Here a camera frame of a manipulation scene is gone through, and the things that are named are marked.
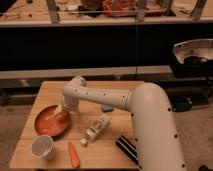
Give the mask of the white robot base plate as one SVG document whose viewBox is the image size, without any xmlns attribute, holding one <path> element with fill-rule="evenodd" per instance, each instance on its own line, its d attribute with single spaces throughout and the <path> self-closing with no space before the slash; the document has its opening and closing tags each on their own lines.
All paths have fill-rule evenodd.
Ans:
<svg viewBox="0 0 213 171">
<path fill-rule="evenodd" d="M 207 60 L 213 59 L 213 39 L 193 39 L 173 46 L 173 54 L 180 64 L 191 56 L 201 57 Z"/>
</svg>

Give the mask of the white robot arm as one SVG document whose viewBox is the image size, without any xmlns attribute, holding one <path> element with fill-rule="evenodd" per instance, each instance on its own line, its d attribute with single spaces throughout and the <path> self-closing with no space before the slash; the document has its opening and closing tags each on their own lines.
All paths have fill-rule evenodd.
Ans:
<svg viewBox="0 0 213 171">
<path fill-rule="evenodd" d="M 172 107 L 160 86 L 145 82 L 129 90 L 89 88 L 76 76 L 64 85 L 62 95 L 54 116 L 75 111 L 79 100 L 130 112 L 140 171 L 187 171 Z"/>
</svg>

